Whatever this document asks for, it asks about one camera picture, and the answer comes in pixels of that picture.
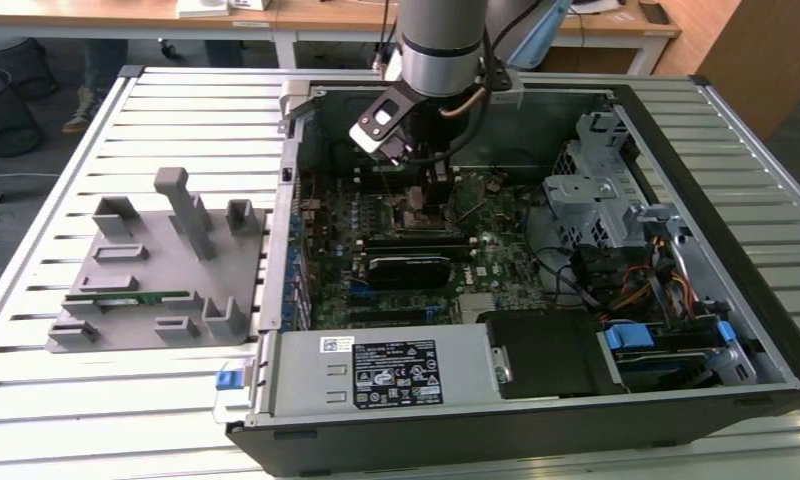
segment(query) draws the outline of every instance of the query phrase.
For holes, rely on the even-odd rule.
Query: warning label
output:
[[[360,410],[444,403],[435,340],[352,346],[353,403]]]

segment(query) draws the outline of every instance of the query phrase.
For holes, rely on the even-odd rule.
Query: barcode sticker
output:
[[[356,337],[320,337],[320,353],[349,353]]]

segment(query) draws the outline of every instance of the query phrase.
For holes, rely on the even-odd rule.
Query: motherboard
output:
[[[452,173],[433,211],[415,205],[420,189],[391,171],[305,182],[311,329],[473,323],[485,311],[551,304],[524,238],[536,185],[497,171]],[[368,266],[401,258],[443,264],[417,279],[389,271],[395,283],[375,288]]]

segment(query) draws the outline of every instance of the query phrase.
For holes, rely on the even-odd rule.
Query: blue tab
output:
[[[608,348],[611,350],[623,348],[623,342],[620,342],[619,335],[616,335],[616,332],[613,330],[604,331],[604,339],[608,341]]]
[[[642,323],[617,323],[604,332],[611,350],[655,346],[650,327]]]
[[[223,370],[216,373],[216,389],[240,390],[245,386],[244,379],[245,373],[243,370]]]
[[[720,332],[720,336],[723,337],[723,341],[730,343],[735,340],[735,330],[732,329],[732,325],[726,320],[720,320],[718,322],[718,331]]]

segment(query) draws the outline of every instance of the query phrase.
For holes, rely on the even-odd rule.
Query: wastebasket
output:
[[[12,75],[12,86],[24,98],[46,97],[58,87],[34,38],[0,37],[0,70]]]
[[[0,157],[29,152],[44,140],[44,132],[10,85],[12,75],[0,70]]]

